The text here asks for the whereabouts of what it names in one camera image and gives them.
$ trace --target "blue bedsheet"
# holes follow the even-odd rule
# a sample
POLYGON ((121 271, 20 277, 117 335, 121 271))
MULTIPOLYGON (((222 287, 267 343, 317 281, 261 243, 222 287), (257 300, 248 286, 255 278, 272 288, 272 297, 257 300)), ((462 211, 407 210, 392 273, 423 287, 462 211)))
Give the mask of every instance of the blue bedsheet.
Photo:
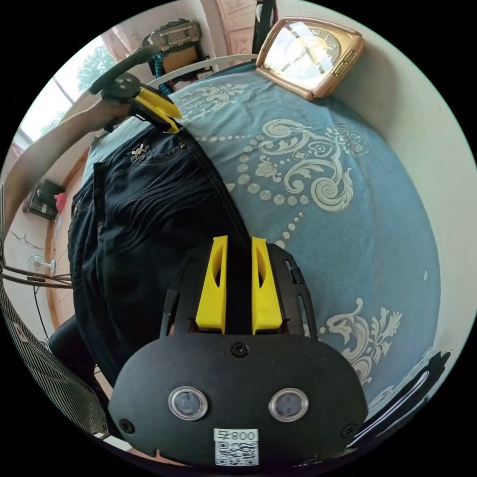
MULTIPOLYGON (((171 98, 250 235, 294 255, 320 339, 352 363, 369 404, 389 397, 432 346, 440 301, 431 225, 399 159, 333 97, 307 102, 250 67, 171 98)), ((146 126, 130 119, 94 144, 85 178, 146 126)))

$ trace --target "black cloth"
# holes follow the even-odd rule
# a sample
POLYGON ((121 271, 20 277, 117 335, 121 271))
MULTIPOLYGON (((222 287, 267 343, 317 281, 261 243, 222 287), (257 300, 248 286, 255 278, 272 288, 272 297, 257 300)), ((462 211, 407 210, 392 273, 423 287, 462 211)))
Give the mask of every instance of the black cloth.
POLYGON ((94 165, 73 199, 68 255, 78 327, 111 386, 129 357, 159 338, 186 252, 224 235, 249 266, 238 210, 183 127, 177 134, 150 127, 94 165))
POLYGON ((109 399, 94 375, 96 363, 81 337, 75 315, 50 336, 48 346, 52 354, 96 394, 106 415, 109 434, 122 439, 108 411, 109 399))

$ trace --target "hand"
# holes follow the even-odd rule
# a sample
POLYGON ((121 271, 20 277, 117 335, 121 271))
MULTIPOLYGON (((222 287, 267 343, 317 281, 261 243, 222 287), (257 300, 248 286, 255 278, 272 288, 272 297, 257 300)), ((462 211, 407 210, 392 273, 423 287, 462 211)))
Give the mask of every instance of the hand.
POLYGON ((118 103, 109 99, 100 99, 83 114, 90 131, 99 131, 114 120, 119 123, 127 118, 131 105, 129 103, 118 103))

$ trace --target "window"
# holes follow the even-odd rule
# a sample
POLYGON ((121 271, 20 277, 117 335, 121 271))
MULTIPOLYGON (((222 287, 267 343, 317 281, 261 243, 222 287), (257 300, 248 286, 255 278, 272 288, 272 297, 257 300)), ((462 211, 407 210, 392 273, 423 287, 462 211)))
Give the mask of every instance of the window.
POLYGON ((70 58, 41 90, 20 124, 36 141, 54 128, 72 104, 104 72, 116 64, 101 37, 90 41, 70 58))

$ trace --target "qr code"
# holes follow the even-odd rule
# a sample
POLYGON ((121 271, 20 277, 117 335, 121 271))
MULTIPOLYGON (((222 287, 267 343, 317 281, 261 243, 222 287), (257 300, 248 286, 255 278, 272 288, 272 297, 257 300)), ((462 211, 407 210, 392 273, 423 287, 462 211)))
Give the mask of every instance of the qr code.
POLYGON ((218 466, 258 466, 258 442, 216 442, 218 466))

